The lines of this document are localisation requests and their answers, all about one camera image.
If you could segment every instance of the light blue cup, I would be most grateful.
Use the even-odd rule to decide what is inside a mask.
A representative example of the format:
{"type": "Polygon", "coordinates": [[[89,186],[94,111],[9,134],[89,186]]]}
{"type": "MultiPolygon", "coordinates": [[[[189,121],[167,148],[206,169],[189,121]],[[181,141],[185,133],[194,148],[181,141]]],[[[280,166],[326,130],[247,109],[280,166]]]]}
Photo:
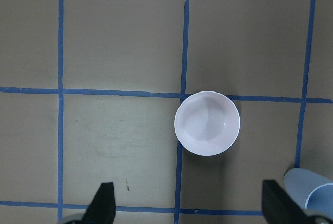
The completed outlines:
{"type": "Polygon", "coordinates": [[[293,168],[285,174],[283,184],[300,208],[333,218],[333,181],[306,169],[293,168]]]}

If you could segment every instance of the white bowl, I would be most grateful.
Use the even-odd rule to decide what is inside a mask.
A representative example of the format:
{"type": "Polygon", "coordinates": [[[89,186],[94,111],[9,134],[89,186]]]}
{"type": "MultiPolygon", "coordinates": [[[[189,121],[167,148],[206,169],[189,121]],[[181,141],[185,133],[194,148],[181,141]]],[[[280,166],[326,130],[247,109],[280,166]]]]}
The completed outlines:
{"type": "Polygon", "coordinates": [[[179,106],[174,125],[179,142],[188,151],[209,156],[222,153],[235,142],[240,117],[225,95],[201,91],[179,106]]]}

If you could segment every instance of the beige floor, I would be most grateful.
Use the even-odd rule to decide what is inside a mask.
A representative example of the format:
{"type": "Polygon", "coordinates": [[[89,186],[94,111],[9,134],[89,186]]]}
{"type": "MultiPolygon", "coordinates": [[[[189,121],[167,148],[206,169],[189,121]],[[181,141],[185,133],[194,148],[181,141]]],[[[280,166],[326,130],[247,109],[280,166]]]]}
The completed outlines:
{"type": "MultiPolygon", "coordinates": [[[[332,1],[316,0],[300,158],[330,179],[332,1]]],[[[84,211],[106,181],[123,207],[116,224],[174,222],[184,3],[64,0],[59,108],[59,0],[0,0],[1,222],[56,223],[84,211]]],[[[214,157],[183,150],[180,224],[265,223],[261,181],[282,184],[295,165],[309,8],[190,0],[186,93],[232,95],[241,131],[214,157]]]]}

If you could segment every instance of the blue tape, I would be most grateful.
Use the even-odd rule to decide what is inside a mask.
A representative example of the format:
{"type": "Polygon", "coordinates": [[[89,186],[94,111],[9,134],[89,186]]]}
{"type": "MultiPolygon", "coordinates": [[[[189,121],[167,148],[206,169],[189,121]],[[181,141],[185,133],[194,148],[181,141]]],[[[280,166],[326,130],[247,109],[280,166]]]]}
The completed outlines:
{"type": "Polygon", "coordinates": [[[63,89],[63,18],[64,0],[59,0],[59,28],[58,28],[58,88],[63,89]]]}
{"type": "Polygon", "coordinates": [[[56,203],[0,201],[3,206],[58,208],[56,203]]]}
{"type": "Polygon", "coordinates": [[[58,221],[62,219],[63,210],[63,19],[64,0],[59,0],[59,29],[58,29],[58,221]]]}
{"type": "Polygon", "coordinates": [[[4,93],[26,93],[26,94],[58,94],[58,89],[38,89],[38,88],[17,88],[17,87],[0,87],[4,93]]]}
{"type": "Polygon", "coordinates": [[[64,94],[115,95],[128,97],[180,98],[180,93],[149,93],[147,91],[64,89],[64,94]]]}
{"type": "Polygon", "coordinates": [[[173,208],[161,208],[161,207],[123,207],[117,206],[116,211],[124,212],[146,212],[146,213],[174,213],[173,208]]]}
{"type": "Polygon", "coordinates": [[[262,216],[261,211],[237,211],[237,210],[204,210],[204,209],[180,209],[181,214],[195,215],[246,215],[262,216]]]}
{"type": "Polygon", "coordinates": [[[329,98],[307,98],[307,103],[333,103],[333,100],[329,98]]]}
{"type": "MultiPolygon", "coordinates": [[[[188,29],[189,29],[189,0],[185,0],[180,103],[182,103],[188,97],[188,95],[186,95],[188,29]]],[[[174,224],[179,223],[179,213],[180,213],[180,203],[181,203],[181,183],[182,183],[181,182],[182,181],[182,158],[183,158],[183,146],[178,141],[178,146],[177,146],[177,168],[176,168],[176,188],[175,188],[175,212],[174,212],[174,219],[173,219],[174,224]]]]}
{"type": "Polygon", "coordinates": [[[63,208],[65,208],[65,209],[81,209],[81,210],[86,210],[88,208],[88,205],[64,204],[63,208]]]}
{"type": "Polygon", "coordinates": [[[296,141],[296,153],[295,153],[295,167],[299,168],[301,163],[302,152],[302,138],[303,138],[303,125],[308,95],[308,74],[311,60],[311,44],[313,35],[314,15],[315,15],[316,0],[310,0],[310,12],[308,23],[308,38],[306,40],[306,54],[303,73],[303,88],[302,88],[302,103],[300,109],[300,115],[298,120],[297,141],[296,141]]]}
{"type": "Polygon", "coordinates": [[[285,102],[285,103],[300,103],[300,98],[288,97],[270,97],[270,96],[236,96],[226,95],[230,100],[236,101],[261,101],[261,102],[285,102]]]}
{"type": "Polygon", "coordinates": [[[186,93],[187,54],[188,54],[188,27],[189,27],[189,0],[185,0],[184,26],[183,26],[182,75],[181,75],[181,93],[182,94],[186,93]]]}

